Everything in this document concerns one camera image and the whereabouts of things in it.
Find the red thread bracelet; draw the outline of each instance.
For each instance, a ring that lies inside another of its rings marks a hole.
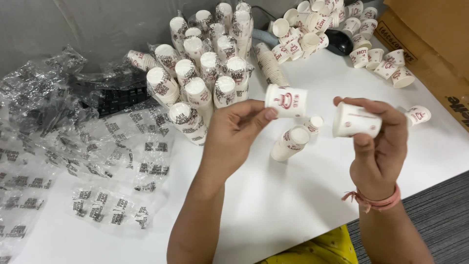
[[[352,202],[353,202],[353,199],[355,199],[355,201],[358,204],[365,206],[366,207],[365,212],[368,213],[370,209],[383,211],[383,210],[387,210],[387,209],[394,207],[394,205],[396,205],[401,200],[401,190],[399,189],[399,186],[397,186],[397,183],[396,183],[396,187],[395,187],[393,195],[381,201],[372,201],[372,200],[366,199],[365,196],[360,192],[358,188],[356,192],[348,192],[347,194],[345,194],[344,197],[342,197],[342,201],[345,201],[349,196],[352,196]]]

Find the yellow clothing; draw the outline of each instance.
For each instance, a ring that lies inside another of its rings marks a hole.
[[[358,264],[358,260],[343,225],[258,264]]]

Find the gray carpet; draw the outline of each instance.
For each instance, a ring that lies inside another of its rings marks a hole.
[[[437,264],[469,264],[469,171],[403,200]],[[347,224],[360,264],[371,263],[358,220]]]

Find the cardboard flap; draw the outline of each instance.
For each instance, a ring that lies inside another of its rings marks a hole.
[[[423,41],[469,79],[469,1],[385,0]]]

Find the person's right hand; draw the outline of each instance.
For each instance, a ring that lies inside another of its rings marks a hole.
[[[383,119],[381,131],[375,139],[361,133],[353,136],[355,160],[350,166],[350,176],[367,199],[384,200],[394,193],[407,155],[407,118],[385,102],[335,97],[334,105],[342,101],[364,107]]]

